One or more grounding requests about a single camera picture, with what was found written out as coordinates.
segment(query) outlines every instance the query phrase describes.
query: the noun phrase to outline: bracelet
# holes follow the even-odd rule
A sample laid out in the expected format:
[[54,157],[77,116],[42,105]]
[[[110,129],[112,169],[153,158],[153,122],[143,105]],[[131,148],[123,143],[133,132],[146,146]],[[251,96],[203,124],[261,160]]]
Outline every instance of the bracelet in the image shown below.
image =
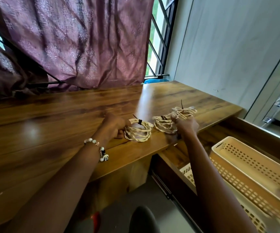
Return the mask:
[[[86,144],[87,142],[92,142],[93,144],[95,144],[97,146],[99,145],[99,142],[97,142],[96,140],[93,140],[92,138],[85,140],[84,144]],[[101,162],[109,160],[109,155],[105,153],[104,147],[100,147],[100,155],[101,155],[101,158],[100,158]]]

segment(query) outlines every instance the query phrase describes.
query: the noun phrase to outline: cream plastic basket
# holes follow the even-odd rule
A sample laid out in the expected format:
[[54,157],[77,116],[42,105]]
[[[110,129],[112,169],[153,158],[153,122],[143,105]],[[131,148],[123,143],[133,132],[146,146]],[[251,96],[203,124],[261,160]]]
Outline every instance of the cream plastic basket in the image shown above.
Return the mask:
[[[180,172],[188,178],[188,180],[195,185],[193,173],[191,170],[191,165],[188,164],[185,167],[180,169]],[[225,181],[227,186],[236,196],[241,207],[247,213],[255,227],[257,228],[258,233],[280,233],[280,220],[277,218],[272,218],[269,215],[265,214],[259,208],[257,208],[253,203],[251,203],[245,196],[243,196],[238,190],[231,186],[227,181]]]
[[212,151],[210,158],[225,180],[268,215],[280,218],[280,164],[233,137]]

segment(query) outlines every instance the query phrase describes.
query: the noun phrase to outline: floral pattern curtain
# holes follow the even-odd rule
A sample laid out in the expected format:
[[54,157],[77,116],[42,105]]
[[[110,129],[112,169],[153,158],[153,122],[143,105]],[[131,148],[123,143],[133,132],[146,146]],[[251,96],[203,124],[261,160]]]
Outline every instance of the floral pattern curtain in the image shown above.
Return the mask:
[[144,80],[153,1],[0,0],[0,9],[11,40],[48,73],[116,87]]

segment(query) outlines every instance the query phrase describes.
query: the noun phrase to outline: cream rope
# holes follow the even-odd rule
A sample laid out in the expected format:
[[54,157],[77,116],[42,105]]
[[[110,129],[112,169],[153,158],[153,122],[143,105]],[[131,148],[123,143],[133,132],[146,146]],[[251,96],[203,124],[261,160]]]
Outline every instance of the cream rope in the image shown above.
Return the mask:
[[194,107],[188,107],[186,109],[182,109],[180,107],[172,108],[172,112],[169,113],[166,116],[155,116],[154,119],[154,125],[155,128],[161,132],[168,133],[168,134],[174,134],[177,132],[177,128],[174,125],[174,122],[171,120],[172,115],[178,115],[179,118],[187,119],[189,116],[194,116],[197,112]]
[[[139,123],[139,119],[129,119],[129,121],[131,124]],[[125,138],[130,141],[147,141],[151,136],[151,130],[154,125],[146,121],[142,121],[141,125],[144,127],[144,129],[127,127],[125,129]]]

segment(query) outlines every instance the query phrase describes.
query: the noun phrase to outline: red object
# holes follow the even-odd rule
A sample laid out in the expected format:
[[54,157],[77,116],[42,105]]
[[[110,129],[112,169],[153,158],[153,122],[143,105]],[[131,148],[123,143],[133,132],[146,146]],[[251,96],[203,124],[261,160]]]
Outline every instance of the red object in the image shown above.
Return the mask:
[[94,222],[94,233],[97,233],[99,231],[100,225],[101,225],[100,213],[99,212],[95,212],[90,218]]

